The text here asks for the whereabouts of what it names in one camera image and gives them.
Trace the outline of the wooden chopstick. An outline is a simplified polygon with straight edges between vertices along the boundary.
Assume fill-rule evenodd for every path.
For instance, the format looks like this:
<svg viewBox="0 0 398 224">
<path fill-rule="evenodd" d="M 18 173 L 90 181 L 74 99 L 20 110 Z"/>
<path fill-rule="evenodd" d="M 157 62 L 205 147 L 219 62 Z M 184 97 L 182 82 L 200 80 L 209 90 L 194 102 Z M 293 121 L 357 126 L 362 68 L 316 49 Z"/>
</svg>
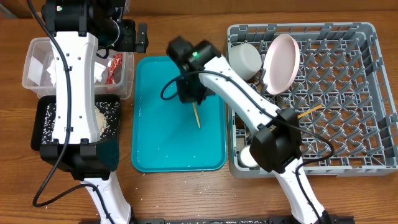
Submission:
<svg viewBox="0 0 398 224">
<path fill-rule="evenodd" d="M 193 110 L 194 110 L 194 113 L 195 113 L 195 118 L 196 118 L 196 121 L 197 121 L 198 128 L 201 128 L 201 124 L 200 124 L 200 119 L 199 119 L 199 116 L 198 116 L 196 103 L 193 102 L 192 105 L 193 105 Z"/>
<path fill-rule="evenodd" d="M 308 114 L 310 114 L 310 113 L 312 113 L 312 112 L 314 112 L 314 111 L 316 111 L 316 110 L 319 110 L 321 107 L 322 107 L 322 105 L 318 105 L 318 106 L 316 106 L 316 107 L 314 107 L 314 108 L 311 108 L 311 109 L 309 109 L 308 111 L 306 111 L 306 112 L 304 112 L 304 113 L 302 113 L 302 114 L 299 114 L 299 115 L 298 115 L 298 118 L 302 118 L 302 117 L 304 117 L 304 116 L 306 116 L 306 115 L 308 115 Z"/>
</svg>

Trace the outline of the grey dishwasher rack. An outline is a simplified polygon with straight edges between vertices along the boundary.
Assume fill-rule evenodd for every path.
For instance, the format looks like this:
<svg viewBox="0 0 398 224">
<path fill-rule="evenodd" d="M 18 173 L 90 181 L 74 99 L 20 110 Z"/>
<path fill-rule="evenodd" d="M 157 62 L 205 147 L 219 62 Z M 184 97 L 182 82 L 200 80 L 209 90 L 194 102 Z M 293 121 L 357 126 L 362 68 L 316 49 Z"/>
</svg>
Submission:
<svg viewBox="0 0 398 224">
<path fill-rule="evenodd" d="M 379 40 L 368 22 L 235 24 L 227 46 L 249 43 L 265 55 L 281 34 L 293 37 L 300 66 L 285 92 L 266 91 L 263 75 L 250 86 L 267 101 L 302 114 L 304 159 L 326 161 L 305 167 L 308 175 L 387 175 L 397 170 L 397 111 Z"/>
</svg>

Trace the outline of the grey bowl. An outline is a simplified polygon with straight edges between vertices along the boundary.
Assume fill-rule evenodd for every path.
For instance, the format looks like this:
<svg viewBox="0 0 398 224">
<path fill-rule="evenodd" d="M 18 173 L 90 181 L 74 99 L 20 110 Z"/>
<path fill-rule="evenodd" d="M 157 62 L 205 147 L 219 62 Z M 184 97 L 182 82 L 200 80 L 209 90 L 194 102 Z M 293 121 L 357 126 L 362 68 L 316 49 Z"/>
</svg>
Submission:
<svg viewBox="0 0 398 224">
<path fill-rule="evenodd" d="M 251 79 L 262 67 L 261 56 L 255 46 L 243 43 L 228 51 L 231 68 L 243 80 Z"/>
</svg>

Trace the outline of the white napkin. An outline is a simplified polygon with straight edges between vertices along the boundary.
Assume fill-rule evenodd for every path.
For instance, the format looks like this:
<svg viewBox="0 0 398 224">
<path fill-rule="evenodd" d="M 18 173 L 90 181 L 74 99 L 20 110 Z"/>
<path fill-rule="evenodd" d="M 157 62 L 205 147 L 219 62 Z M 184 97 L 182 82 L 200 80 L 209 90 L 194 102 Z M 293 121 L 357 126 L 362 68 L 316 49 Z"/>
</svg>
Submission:
<svg viewBox="0 0 398 224">
<path fill-rule="evenodd" d="M 95 69 L 94 69 L 94 81 L 95 84 L 102 82 L 102 75 L 105 71 L 106 66 L 102 65 L 101 63 L 95 62 Z M 47 68 L 47 72 L 50 74 L 50 82 L 53 86 L 56 84 L 56 75 L 55 75 L 55 62 L 53 59 L 50 61 L 50 66 Z"/>
</svg>

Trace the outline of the pile of rice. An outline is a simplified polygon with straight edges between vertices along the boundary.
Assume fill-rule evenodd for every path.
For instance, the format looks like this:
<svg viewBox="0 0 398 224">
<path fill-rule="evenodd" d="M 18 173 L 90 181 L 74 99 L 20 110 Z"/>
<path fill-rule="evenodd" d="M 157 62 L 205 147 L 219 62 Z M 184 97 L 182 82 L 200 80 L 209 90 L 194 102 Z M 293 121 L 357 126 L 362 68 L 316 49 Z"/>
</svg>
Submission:
<svg viewBox="0 0 398 224">
<path fill-rule="evenodd" d="M 55 103 L 50 103 L 46 108 L 41 144 L 52 142 L 52 133 L 55 126 L 55 107 Z M 120 112 L 119 102 L 104 101 L 95 103 L 95 115 L 101 140 L 111 139 L 117 135 Z"/>
</svg>

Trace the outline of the large white plate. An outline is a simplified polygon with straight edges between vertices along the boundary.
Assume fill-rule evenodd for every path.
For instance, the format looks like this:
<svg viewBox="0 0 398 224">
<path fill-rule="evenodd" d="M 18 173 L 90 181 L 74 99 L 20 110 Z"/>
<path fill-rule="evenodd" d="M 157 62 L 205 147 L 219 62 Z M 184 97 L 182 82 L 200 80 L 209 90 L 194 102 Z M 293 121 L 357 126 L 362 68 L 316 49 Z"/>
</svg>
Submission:
<svg viewBox="0 0 398 224">
<path fill-rule="evenodd" d="M 272 95 L 285 92 L 295 80 L 300 65 L 297 41 L 288 34 L 277 36 L 267 50 L 263 78 L 266 91 Z"/>
</svg>

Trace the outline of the small white cup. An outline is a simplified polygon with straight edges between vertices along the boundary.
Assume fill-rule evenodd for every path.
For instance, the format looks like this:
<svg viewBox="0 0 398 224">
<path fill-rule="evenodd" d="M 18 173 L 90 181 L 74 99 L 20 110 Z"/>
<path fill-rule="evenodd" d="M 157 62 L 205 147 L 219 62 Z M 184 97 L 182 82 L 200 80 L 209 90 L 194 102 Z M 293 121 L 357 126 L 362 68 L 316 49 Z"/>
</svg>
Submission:
<svg viewBox="0 0 398 224">
<path fill-rule="evenodd" d="M 243 167 L 248 167 L 248 168 L 258 167 L 258 163 L 254 160 L 254 158 L 250 153 L 250 146 L 246 146 L 242 150 L 240 150 L 238 155 L 238 161 Z"/>
</svg>

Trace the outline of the teal serving tray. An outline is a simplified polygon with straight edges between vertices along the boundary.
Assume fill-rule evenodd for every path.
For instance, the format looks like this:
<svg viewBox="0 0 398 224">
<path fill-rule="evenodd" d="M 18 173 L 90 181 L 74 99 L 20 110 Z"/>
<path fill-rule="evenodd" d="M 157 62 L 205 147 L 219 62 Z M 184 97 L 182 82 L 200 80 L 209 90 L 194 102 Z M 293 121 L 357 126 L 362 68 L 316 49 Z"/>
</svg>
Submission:
<svg viewBox="0 0 398 224">
<path fill-rule="evenodd" d="M 226 162 L 226 113 L 217 95 L 197 106 L 171 96 L 179 75 L 168 56 L 146 57 L 136 67 L 131 162 L 141 172 L 188 172 L 218 170 Z"/>
</svg>

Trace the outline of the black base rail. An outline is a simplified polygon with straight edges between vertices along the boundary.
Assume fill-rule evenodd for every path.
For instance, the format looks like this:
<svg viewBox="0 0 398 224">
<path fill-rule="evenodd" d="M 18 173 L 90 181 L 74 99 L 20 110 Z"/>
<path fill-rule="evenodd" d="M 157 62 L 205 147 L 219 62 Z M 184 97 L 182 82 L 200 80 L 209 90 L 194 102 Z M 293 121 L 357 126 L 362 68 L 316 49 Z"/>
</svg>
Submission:
<svg viewBox="0 0 398 224">
<path fill-rule="evenodd" d="M 332 224 L 355 224 L 354 217 L 339 217 L 330 215 Z M 257 219 L 224 219 L 224 220 L 164 220 L 138 219 L 135 223 L 139 224 L 293 224 L 299 223 L 290 216 L 273 216 L 269 218 Z"/>
</svg>

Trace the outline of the black food waste tray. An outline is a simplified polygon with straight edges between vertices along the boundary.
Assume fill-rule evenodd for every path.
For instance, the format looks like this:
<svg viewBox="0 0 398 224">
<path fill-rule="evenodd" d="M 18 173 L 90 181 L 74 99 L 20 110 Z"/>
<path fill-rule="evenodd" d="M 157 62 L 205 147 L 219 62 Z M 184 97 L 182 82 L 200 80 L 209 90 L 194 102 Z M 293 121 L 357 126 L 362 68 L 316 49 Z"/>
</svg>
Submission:
<svg viewBox="0 0 398 224">
<path fill-rule="evenodd" d="M 30 146 L 38 151 L 41 145 L 52 142 L 55 126 L 56 96 L 40 98 L 37 104 Z M 95 95 L 95 112 L 99 124 L 100 139 L 117 139 L 121 119 L 121 103 L 117 95 Z"/>
</svg>

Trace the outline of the clear plastic waste bin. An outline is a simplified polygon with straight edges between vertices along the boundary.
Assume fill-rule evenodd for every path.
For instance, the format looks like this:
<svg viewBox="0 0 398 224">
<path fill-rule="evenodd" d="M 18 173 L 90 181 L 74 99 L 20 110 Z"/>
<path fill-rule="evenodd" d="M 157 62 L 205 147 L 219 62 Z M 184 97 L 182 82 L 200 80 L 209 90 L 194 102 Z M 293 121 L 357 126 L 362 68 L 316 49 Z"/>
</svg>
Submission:
<svg viewBox="0 0 398 224">
<path fill-rule="evenodd" d="M 130 98 L 134 81 L 134 55 L 111 50 L 106 59 L 95 58 L 95 94 Z M 22 86 L 39 98 L 56 94 L 55 61 L 50 39 L 34 38 L 25 58 Z"/>
</svg>

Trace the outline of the red snack wrapper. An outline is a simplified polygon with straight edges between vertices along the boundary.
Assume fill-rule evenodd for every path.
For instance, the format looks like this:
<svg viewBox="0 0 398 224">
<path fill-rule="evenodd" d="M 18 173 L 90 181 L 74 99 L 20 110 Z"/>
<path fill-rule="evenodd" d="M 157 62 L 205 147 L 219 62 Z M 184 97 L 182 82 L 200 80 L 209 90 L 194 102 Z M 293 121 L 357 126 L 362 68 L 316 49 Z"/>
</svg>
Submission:
<svg viewBox="0 0 398 224">
<path fill-rule="evenodd" d="M 116 73 L 116 70 L 121 67 L 122 63 L 122 54 L 113 55 L 112 59 L 108 63 L 108 77 L 106 79 L 107 85 L 113 85 L 116 83 L 114 75 Z"/>
</svg>

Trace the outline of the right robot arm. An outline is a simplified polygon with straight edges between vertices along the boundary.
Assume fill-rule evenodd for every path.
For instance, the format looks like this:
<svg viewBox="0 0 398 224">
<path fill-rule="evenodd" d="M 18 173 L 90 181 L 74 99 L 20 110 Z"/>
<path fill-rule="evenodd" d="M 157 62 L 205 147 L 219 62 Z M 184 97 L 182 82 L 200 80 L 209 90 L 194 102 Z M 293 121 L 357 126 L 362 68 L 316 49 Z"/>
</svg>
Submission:
<svg viewBox="0 0 398 224">
<path fill-rule="evenodd" d="M 259 95 L 229 66 L 207 40 L 192 45 L 177 37 L 167 55 L 180 69 L 177 95 L 182 103 L 201 104 L 220 96 L 244 121 L 252 136 L 249 153 L 257 166 L 275 175 L 299 223 L 331 223 L 303 170 L 300 146 L 303 129 L 294 110 L 280 109 Z"/>
</svg>

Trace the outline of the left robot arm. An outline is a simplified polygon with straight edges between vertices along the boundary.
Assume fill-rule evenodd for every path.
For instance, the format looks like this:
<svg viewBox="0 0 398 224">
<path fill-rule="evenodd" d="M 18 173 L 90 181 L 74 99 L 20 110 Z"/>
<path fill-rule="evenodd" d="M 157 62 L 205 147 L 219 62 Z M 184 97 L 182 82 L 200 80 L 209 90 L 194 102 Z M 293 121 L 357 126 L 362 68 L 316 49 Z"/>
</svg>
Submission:
<svg viewBox="0 0 398 224">
<path fill-rule="evenodd" d="M 35 18 L 51 41 L 55 61 L 55 126 L 52 140 L 39 148 L 53 170 L 68 172 L 90 194 L 101 223 L 134 223 L 116 169 L 116 137 L 102 139 L 95 102 L 119 102 L 95 95 L 99 50 L 144 53 L 147 26 L 123 17 L 125 1 L 47 1 Z"/>
</svg>

